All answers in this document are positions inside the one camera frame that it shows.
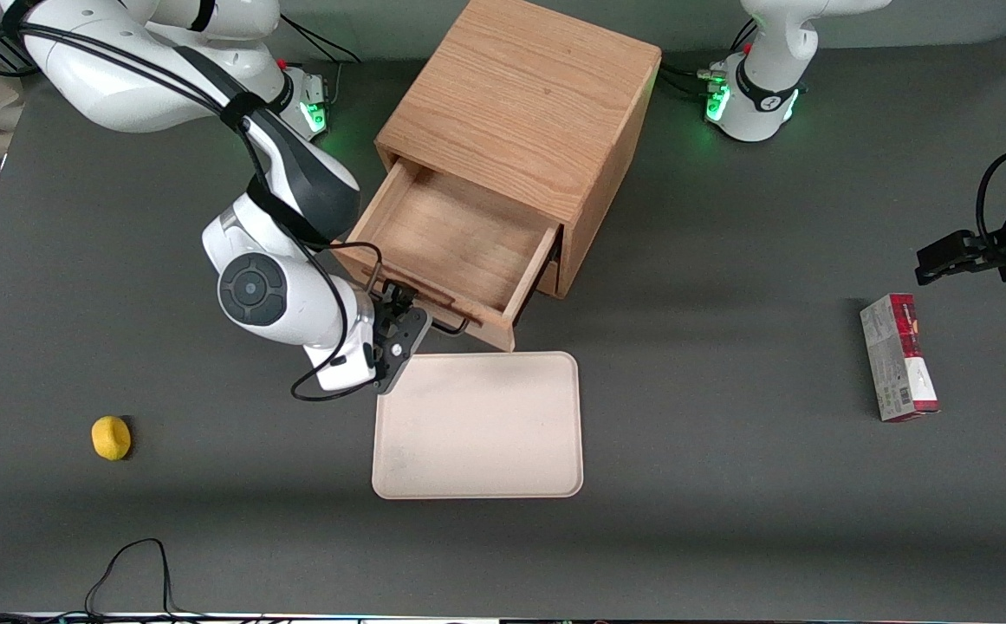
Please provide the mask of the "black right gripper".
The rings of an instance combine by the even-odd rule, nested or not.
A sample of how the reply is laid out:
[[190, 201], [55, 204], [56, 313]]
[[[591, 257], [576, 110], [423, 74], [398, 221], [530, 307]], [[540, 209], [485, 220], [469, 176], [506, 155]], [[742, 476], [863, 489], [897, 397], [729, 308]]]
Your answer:
[[416, 307], [417, 291], [397, 282], [385, 283], [385, 301], [377, 304], [374, 324], [373, 387], [378, 395], [393, 391], [397, 380], [430, 332], [432, 316]]

